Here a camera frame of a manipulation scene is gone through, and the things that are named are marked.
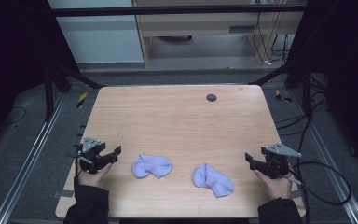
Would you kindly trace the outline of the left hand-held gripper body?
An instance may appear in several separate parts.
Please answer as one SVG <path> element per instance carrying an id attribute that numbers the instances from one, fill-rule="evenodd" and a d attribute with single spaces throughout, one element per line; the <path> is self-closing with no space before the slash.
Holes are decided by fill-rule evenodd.
<path id="1" fill-rule="evenodd" d="M 100 153 L 105 150 L 105 143 L 99 139 L 85 136 L 80 145 L 79 161 L 82 170 L 96 174 L 101 167 Z"/>

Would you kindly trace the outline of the black horizontal frame bar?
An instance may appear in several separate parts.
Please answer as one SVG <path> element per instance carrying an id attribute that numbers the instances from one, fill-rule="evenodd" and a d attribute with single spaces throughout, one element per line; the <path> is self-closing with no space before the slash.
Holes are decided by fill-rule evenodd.
<path id="1" fill-rule="evenodd" d="M 171 7 L 101 7 L 52 9 L 55 17 L 127 16 L 164 14 L 259 13 L 301 12 L 308 5 L 222 5 L 222 6 L 171 6 Z"/>

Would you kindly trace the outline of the black curtain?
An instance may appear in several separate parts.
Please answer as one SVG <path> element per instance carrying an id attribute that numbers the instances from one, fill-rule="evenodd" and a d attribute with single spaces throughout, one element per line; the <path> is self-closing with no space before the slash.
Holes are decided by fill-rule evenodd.
<path id="1" fill-rule="evenodd" d="M 307 59 L 328 78 L 328 93 L 358 150 L 358 0 L 306 0 L 289 59 Z"/>
<path id="2" fill-rule="evenodd" d="M 0 0 L 0 126 L 18 94 L 44 82 L 43 66 L 20 28 L 20 15 L 49 8 L 48 0 Z"/>

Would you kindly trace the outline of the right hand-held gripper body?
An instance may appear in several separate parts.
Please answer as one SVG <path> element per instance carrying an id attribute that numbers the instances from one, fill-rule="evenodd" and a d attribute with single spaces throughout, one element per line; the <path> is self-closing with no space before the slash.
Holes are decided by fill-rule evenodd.
<path id="1" fill-rule="evenodd" d="M 261 147 L 261 153 L 264 155 L 267 164 L 263 174 L 270 179 L 276 179 L 289 173 L 288 157 L 302 157 L 299 152 L 282 143 Z"/>

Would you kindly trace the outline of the black metal stand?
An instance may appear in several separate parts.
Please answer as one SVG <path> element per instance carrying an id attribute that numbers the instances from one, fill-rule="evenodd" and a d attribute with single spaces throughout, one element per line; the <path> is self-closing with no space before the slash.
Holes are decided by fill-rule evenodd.
<path id="1" fill-rule="evenodd" d="M 250 85 L 262 86 L 273 78 L 287 73 L 288 77 L 284 81 L 284 85 L 288 89 L 295 88 L 299 83 L 302 83 L 302 109 L 305 115 L 311 119 L 312 109 L 310 102 L 310 62 L 308 60 L 294 59 L 281 67 L 275 69 L 260 79 L 250 82 Z"/>
<path id="2" fill-rule="evenodd" d="M 51 63 L 45 67 L 44 70 L 44 85 L 45 85 L 45 98 L 46 98 L 46 118 L 49 121 L 54 113 L 54 100 L 52 85 L 55 84 L 59 92 L 68 92 L 72 86 L 69 83 L 67 76 L 86 84 L 93 89 L 100 89 L 102 84 L 98 84 L 87 77 L 82 76 L 79 72 L 71 69 L 61 63 Z"/>

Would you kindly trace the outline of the person's left hand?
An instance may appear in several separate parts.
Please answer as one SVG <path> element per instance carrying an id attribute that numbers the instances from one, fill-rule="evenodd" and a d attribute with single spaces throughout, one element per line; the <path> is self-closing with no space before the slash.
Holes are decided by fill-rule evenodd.
<path id="1" fill-rule="evenodd" d="M 78 174 L 77 183 L 83 186 L 91 186 L 95 188 L 103 187 L 103 179 L 109 173 L 112 163 L 108 163 L 96 174 L 89 174 L 81 171 Z"/>

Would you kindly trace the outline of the light wooden desk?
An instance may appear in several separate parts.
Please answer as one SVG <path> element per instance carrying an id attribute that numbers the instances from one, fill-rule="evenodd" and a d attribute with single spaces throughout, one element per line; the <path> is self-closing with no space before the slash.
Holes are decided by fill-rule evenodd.
<path id="1" fill-rule="evenodd" d="M 307 0 L 131 0 L 135 7 L 295 5 Z M 157 36 L 243 35 L 251 42 L 258 63 L 272 60 L 276 35 L 294 35 L 303 17 L 301 12 L 227 14 L 164 14 L 136 17 L 143 56 L 149 62 L 151 42 Z"/>

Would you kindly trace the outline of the yellow black striped tape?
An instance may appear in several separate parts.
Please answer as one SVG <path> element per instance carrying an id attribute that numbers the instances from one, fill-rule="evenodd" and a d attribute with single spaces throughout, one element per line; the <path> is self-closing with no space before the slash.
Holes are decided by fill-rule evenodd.
<path id="1" fill-rule="evenodd" d="M 81 108 L 82 105 L 84 104 L 86 98 L 87 98 L 87 95 L 88 93 L 87 92 L 82 92 L 79 96 L 79 99 L 77 101 L 77 104 L 76 104 L 76 108 Z"/>
<path id="2" fill-rule="evenodd" d="M 290 97 L 283 97 L 279 90 L 275 90 L 275 98 L 286 103 L 292 103 L 293 100 Z"/>

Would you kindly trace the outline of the white cabinet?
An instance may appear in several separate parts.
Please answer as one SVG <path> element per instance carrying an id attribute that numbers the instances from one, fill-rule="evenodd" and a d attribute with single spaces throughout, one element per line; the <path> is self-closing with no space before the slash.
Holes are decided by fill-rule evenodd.
<path id="1" fill-rule="evenodd" d="M 132 7 L 131 0 L 48 0 L 52 9 Z M 135 17 L 59 17 L 64 37 L 78 64 L 142 63 Z"/>

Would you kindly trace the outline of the person's right hand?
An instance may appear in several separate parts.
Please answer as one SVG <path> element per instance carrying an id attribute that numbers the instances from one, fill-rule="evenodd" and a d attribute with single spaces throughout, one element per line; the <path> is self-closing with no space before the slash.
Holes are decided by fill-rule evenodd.
<path id="1" fill-rule="evenodd" d="M 278 198 L 290 199 L 292 183 L 287 177 L 281 177 L 277 179 L 270 179 L 258 170 L 254 170 L 254 174 L 265 185 L 268 196 L 271 200 Z"/>

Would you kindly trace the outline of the light purple sock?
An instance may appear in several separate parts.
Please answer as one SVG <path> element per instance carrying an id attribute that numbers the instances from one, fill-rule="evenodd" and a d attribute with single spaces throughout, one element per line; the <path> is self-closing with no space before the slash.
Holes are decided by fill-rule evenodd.
<path id="1" fill-rule="evenodd" d="M 172 162 L 162 156 L 139 155 L 132 164 L 132 172 L 137 178 L 144 178 L 152 174 L 157 179 L 168 175 L 172 171 Z"/>
<path id="2" fill-rule="evenodd" d="M 215 198 L 226 197 L 234 192 L 231 179 L 206 163 L 194 169 L 192 181 L 197 188 L 210 189 Z"/>

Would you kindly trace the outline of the aluminium floor rail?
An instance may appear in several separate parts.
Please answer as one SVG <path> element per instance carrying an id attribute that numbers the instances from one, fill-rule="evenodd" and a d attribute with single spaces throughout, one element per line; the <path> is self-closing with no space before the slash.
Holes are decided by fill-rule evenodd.
<path id="1" fill-rule="evenodd" d="M 296 107 L 298 108 L 298 111 L 305 115 L 305 112 L 302 109 L 302 96 L 300 93 L 290 90 L 289 91 L 291 96 L 293 97 L 293 101 L 296 104 Z M 317 127 L 310 122 L 309 124 L 309 134 L 310 139 L 315 147 L 315 150 L 321 160 L 322 163 L 330 166 L 331 168 L 338 171 L 338 167 L 333 160 L 333 157 L 328 152 L 327 147 L 324 143 L 324 140 L 322 139 L 320 133 L 317 130 Z M 345 183 L 344 179 L 342 177 L 337 177 L 333 171 L 328 171 L 329 179 L 335 189 L 335 192 L 338 196 L 338 198 L 341 201 L 344 201 L 347 196 L 349 195 L 350 188 Z M 351 221 L 352 224 L 358 224 L 358 202 L 354 195 L 352 195 L 346 203 L 343 204 L 343 207 Z"/>
<path id="2" fill-rule="evenodd" d="M 17 201 L 20 198 L 23 189 L 30 177 L 30 174 L 34 169 L 34 166 L 36 165 L 39 155 L 48 140 L 49 134 L 54 127 L 57 117 L 62 111 L 62 104 L 65 98 L 66 95 L 64 93 L 58 94 L 50 118 L 44 122 L 41 131 L 34 140 L 34 144 L 31 147 L 30 152 L 28 153 L 21 169 L 19 170 L 6 198 L 0 205 L 0 224 L 7 224 L 10 215 L 15 205 L 17 204 Z"/>

